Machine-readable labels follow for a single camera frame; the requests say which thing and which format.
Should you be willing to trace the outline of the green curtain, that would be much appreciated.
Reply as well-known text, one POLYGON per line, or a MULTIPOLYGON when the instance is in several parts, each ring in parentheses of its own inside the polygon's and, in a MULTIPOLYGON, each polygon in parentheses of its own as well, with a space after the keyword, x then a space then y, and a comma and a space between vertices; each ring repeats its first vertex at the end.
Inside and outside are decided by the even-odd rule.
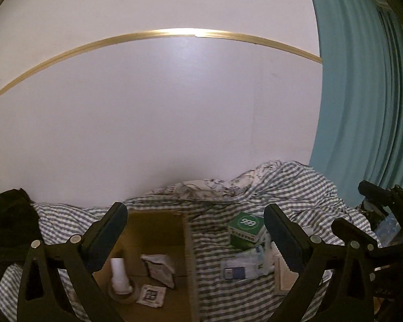
POLYGON ((311 165, 349 206, 403 188, 403 26, 381 0, 313 0, 322 97, 311 165))

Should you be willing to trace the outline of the black white sachet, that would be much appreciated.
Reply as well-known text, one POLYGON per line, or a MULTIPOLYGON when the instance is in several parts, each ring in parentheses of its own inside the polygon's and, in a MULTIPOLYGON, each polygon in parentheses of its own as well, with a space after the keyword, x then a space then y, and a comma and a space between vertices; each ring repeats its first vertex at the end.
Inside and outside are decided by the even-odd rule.
POLYGON ((161 308, 164 304, 166 293, 166 287, 145 284, 140 289, 140 295, 137 299, 137 303, 150 308, 161 308))

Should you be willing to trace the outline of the silver foil packet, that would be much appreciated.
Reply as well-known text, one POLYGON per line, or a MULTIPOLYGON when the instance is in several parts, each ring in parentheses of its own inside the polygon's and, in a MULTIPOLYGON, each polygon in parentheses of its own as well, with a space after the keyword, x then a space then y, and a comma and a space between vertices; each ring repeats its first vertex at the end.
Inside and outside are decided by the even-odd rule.
POLYGON ((165 254, 142 254, 140 256, 147 275, 167 288, 176 289, 175 266, 165 254))

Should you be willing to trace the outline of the floral patterned pillow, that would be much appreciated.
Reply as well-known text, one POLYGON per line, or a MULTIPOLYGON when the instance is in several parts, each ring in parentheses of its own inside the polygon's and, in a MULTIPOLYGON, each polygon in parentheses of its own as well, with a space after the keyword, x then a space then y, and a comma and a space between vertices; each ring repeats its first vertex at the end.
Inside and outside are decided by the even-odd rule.
POLYGON ((142 197, 178 201, 228 201, 243 196, 261 184, 267 175, 283 165, 280 160, 267 161, 230 180, 202 179, 178 182, 154 189, 142 197))

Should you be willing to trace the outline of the blue label clear bottle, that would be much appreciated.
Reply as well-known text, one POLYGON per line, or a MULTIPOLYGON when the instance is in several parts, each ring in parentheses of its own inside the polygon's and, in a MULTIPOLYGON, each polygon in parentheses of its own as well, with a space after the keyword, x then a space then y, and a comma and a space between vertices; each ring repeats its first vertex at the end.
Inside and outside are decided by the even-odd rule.
POLYGON ((226 281, 243 281, 263 275, 264 257, 260 254, 221 260, 221 277, 226 281))

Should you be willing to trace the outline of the cardboard box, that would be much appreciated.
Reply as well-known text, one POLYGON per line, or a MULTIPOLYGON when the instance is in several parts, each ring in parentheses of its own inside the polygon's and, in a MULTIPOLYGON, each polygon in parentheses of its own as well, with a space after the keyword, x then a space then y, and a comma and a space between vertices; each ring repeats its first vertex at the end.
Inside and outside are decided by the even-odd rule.
POLYGON ((178 211, 130 211, 103 268, 94 274, 125 321, 199 321, 193 241, 187 216, 178 211), (111 262, 121 258, 134 287, 113 291, 111 262))

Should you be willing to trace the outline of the white plastic bottle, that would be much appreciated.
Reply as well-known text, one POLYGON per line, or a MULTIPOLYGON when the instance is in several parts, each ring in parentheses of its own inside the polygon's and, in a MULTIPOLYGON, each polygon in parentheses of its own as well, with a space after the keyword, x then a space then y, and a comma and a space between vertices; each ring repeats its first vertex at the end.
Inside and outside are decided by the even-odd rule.
POLYGON ((111 258, 110 265, 112 270, 111 282, 117 292, 122 291, 124 294, 128 292, 129 289, 129 278, 125 271, 124 259, 123 258, 111 258))

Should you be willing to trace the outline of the gold wall trim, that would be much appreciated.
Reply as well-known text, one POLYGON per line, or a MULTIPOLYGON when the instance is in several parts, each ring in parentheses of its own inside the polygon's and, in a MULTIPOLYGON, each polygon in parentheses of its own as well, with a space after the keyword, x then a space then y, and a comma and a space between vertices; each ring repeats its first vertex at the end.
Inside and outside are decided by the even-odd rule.
POLYGON ((123 44, 127 42, 136 42, 148 39, 167 39, 167 38, 197 38, 197 39, 224 39, 235 42, 243 42, 248 44, 255 44, 263 47, 269 47, 271 49, 278 49, 290 54, 297 55, 307 60, 314 61, 322 64, 322 58, 319 55, 313 54, 306 50, 294 47, 289 44, 275 41, 273 39, 267 39, 250 34, 235 33, 231 31, 220 31, 207 28, 163 28, 157 30, 141 31, 130 34, 122 34, 118 36, 108 37, 106 39, 100 39, 96 42, 90 42, 88 44, 81 45, 79 47, 70 49, 66 52, 62 52, 55 55, 36 66, 30 68, 20 76, 13 79, 0 89, 0 97, 15 87, 17 84, 23 82, 25 79, 39 73, 40 71, 47 69, 54 64, 60 63, 64 60, 75 57, 79 54, 85 54, 92 52, 96 49, 109 47, 116 44, 123 44))

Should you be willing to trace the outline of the brown box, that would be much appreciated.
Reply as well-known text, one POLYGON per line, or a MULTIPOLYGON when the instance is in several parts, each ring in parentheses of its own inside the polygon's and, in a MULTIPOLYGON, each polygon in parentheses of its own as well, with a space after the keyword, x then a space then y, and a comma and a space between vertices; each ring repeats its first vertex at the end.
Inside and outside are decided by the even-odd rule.
POLYGON ((274 292, 284 296, 293 288, 298 279, 298 274, 291 271, 281 255, 274 262, 274 292))

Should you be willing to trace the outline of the roll of tape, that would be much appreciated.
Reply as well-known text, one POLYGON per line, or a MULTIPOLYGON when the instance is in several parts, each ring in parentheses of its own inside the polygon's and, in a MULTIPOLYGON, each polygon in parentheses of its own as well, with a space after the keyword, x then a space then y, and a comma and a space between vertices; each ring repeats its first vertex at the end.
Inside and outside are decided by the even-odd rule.
POLYGON ((111 298, 113 301, 122 305, 130 305, 134 304, 138 300, 140 295, 140 287, 137 283, 130 280, 128 292, 124 294, 122 291, 117 292, 113 283, 110 282, 107 287, 107 293, 109 298, 111 298))

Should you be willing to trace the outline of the grey checkered bed sheet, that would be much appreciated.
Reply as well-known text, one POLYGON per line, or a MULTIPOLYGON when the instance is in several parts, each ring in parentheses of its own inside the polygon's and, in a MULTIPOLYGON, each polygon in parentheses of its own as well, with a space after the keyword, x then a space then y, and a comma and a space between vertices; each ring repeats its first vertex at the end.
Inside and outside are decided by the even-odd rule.
MULTIPOLYGON (((130 211, 172 210, 187 212, 193 239, 201 321, 266 321, 283 297, 274 295, 273 274, 255 280, 226 282, 220 276, 220 261, 236 252, 228 246, 227 225, 240 212, 262 217, 264 208, 277 204, 292 222, 310 228, 325 243, 342 245, 331 225, 344 218, 374 238, 369 221, 340 199, 336 186, 312 167, 296 161, 283 162, 258 186, 228 201, 178 201, 146 199, 122 201, 130 211)), ((35 203, 41 234, 47 244, 62 243, 70 235, 84 233, 107 208, 78 208, 65 204, 35 203)), ((0 309, 16 321, 22 266, 8 267, 0 282, 0 309)))

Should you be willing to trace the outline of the black clothing pile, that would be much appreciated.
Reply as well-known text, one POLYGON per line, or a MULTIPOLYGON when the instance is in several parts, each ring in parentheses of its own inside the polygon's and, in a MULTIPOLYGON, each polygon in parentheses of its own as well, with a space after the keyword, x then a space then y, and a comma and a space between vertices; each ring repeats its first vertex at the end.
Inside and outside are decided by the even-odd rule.
POLYGON ((9 266, 23 266, 30 244, 43 238, 33 204, 22 188, 0 194, 0 282, 9 266))

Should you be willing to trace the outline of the green 999 medicine box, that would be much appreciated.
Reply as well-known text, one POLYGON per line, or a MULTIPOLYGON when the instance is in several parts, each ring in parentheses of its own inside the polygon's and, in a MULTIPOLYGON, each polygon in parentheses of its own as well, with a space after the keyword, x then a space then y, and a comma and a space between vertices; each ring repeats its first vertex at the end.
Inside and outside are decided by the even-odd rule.
POLYGON ((260 245, 266 235, 264 219, 240 212, 227 225, 229 244, 241 250, 260 245))

